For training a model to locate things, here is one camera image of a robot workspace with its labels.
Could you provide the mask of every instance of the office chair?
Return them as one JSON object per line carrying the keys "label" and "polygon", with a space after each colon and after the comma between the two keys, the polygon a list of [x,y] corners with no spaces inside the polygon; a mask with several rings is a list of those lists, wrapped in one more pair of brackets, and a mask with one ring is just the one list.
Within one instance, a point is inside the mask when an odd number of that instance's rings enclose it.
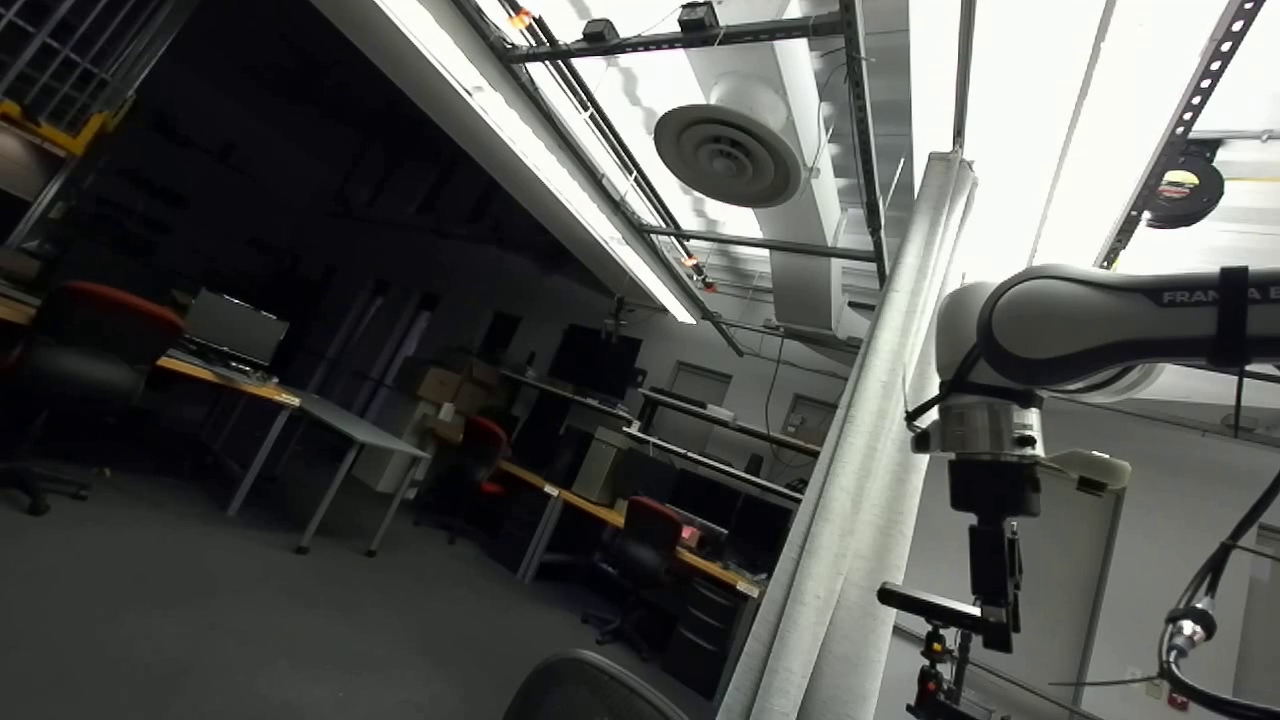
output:
{"label": "office chair", "polygon": [[636,653],[662,650],[674,624],[674,543],[684,520],[649,496],[629,500],[623,527],[604,543],[595,573],[608,576],[623,603],[617,616],[582,616],[595,643],[629,643]]}
{"label": "office chair", "polygon": [[38,451],[38,434],[50,414],[128,409],[144,398],[165,347],[184,331],[184,320],[112,285],[57,285],[16,353],[0,361],[0,409],[18,430],[11,460],[0,466],[0,487],[28,496],[28,514],[46,514],[46,492],[82,496],[82,482],[37,478],[28,460]]}
{"label": "office chair", "polygon": [[467,417],[463,443],[441,451],[434,484],[420,514],[434,514],[446,543],[456,543],[467,524],[483,524],[487,507],[504,496],[492,473],[506,451],[506,434],[487,417]]}
{"label": "office chair", "polygon": [[636,672],[576,650],[536,663],[504,720],[691,720]]}

